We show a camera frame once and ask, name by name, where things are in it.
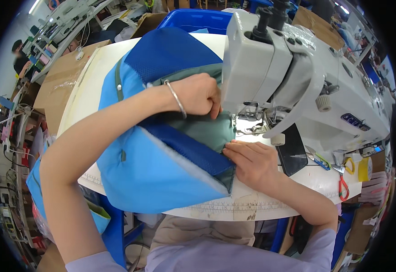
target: green fabric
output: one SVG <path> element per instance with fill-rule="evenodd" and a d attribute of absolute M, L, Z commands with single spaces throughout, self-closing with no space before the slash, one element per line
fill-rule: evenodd
<path fill-rule="evenodd" d="M 156 80 L 152 85 L 159 86 L 162 85 L 166 79 L 169 81 L 176 81 L 197 73 L 208 73 L 211 77 L 216 79 L 220 87 L 222 83 L 222 63 L 181 70 Z M 209 114 L 205 116 L 188 115 L 186 119 L 183 119 L 180 112 L 160 113 L 157 118 L 201 144 L 205 144 L 217 153 L 222 153 L 225 144 L 236 137 L 236 128 L 232 126 L 231 115 L 226 111 L 218 114 L 215 120 L 213 120 Z M 215 178 L 228 189 L 229 193 L 231 193 L 234 173 L 235 167 L 215 176 Z"/>

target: hand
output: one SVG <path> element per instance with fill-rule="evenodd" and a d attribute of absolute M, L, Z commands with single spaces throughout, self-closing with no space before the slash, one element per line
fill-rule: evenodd
<path fill-rule="evenodd" d="M 29 68 L 29 66 L 31 65 L 31 61 L 26 62 L 26 64 L 22 67 L 23 70 L 27 70 L 27 68 Z"/>
<path fill-rule="evenodd" d="M 221 90 L 216 84 L 216 79 L 208 73 L 194 74 L 170 84 L 187 113 L 205 115 L 210 112 L 212 119 L 215 119 L 219 112 L 222 112 Z M 173 110 L 179 111 L 177 101 L 172 98 Z"/>
<path fill-rule="evenodd" d="M 260 142 L 232 140 L 223 153 L 236 165 L 236 175 L 245 185 L 270 197 L 277 195 L 286 176 L 278 171 L 277 150 Z"/>

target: plastic bag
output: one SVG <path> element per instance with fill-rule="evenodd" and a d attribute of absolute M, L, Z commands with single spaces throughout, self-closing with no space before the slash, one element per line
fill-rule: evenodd
<path fill-rule="evenodd" d="M 33 199 L 32 199 L 32 213 L 39 231 L 42 233 L 42 235 L 44 235 L 51 242 L 54 243 L 53 235 L 51 234 L 50 228 L 48 227 L 47 220 L 45 220 L 45 218 L 43 218 L 43 216 L 39 213 Z"/>
<path fill-rule="evenodd" d="M 162 1 L 161 0 L 153 0 L 153 13 L 163 13 L 165 10 L 163 9 Z"/>

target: red scissors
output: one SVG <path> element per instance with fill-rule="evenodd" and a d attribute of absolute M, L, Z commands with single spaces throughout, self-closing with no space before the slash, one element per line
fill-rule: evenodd
<path fill-rule="evenodd" d="M 333 153 L 331 153 L 332 158 L 334 159 L 334 163 L 336 163 L 335 165 L 331 165 L 331 167 L 336 170 L 339 174 L 340 174 L 340 180 L 339 180 L 339 197 L 342 201 L 346 201 L 349 197 L 349 188 L 348 188 L 348 184 L 346 184 L 345 180 L 343 179 L 343 173 L 345 172 L 345 166 L 344 165 L 340 165 L 337 162 L 336 156 L 334 156 Z M 343 188 L 344 187 L 346 189 L 346 196 L 343 197 Z"/>

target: white table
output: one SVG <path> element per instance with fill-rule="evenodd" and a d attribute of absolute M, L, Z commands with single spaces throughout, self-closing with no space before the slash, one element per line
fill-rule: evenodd
<path fill-rule="evenodd" d="M 54 53 L 53 57 L 51 57 L 51 60 L 47 63 L 46 66 L 42 69 L 41 72 L 37 73 L 32 77 L 30 82 L 35 82 L 38 79 L 41 79 L 42 76 L 44 76 L 48 71 L 50 71 L 51 66 L 53 63 L 62 56 L 64 51 L 67 49 L 68 45 L 70 45 L 71 41 L 74 40 L 74 38 L 77 36 L 77 34 L 80 32 L 80 30 L 83 29 L 83 27 L 89 22 L 90 19 L 94 18 L 103 8 L 105 8 L 110 2 L 113 0 L 106 0 L 103 3 L 99 4 L 97 7 L 93 8 L 92 12 L 90 14 L 87 14 L 88 19 L 81 21 L 67 36 L 65 39 L 63 39 L 58 48 L 57 51 Z"/>
<path fill-rule="evenodd" d="M 225 35 L 200 33 L 193 33 L 191 35 L 208 46 L 221 59 L 223 58 L 225 43 L 227 41 Z M 98 110 L 101 87 L 103 86 L 106 74 L 126 52 L 135 46 L 139 39 L 136 38 L 110 44 L 98 48 L 92 54 L 80 77 L 77 79 L 77 84 L 75 84 L 65 107 L 57 134 L 58 137 L 71 125 Z M 261 136 L 244 135 L 239 139 L 242 141 L 261 141 L 264 144 L 270 145 L 270 140 L 263 139 Z M 361 183 L 358 182 L 357 177 L 357 171 L 355 171 L 354 175 L 344 174 L 344 179 L 350 189 L 349 198 L 361 192 Z M 338 197 L 339 174 L 334 170 L 325 171 L 310 161 L 308 166 L 294 174 L 291 178 L 324 194 L 336 204 L 341 202 Z M 100 171 L 96 164 L 80 177 L 78 182 L 98 193 L 106 194 L 101 183 Z M 266 220 L 299 214 L 276 199 L 250 189 L 239 182 L 237 178 L 233 182 L 232 194 L 228 198 L 186 208 L 173 209 L 165 213 L 188 218 L 221 221 Z"/>

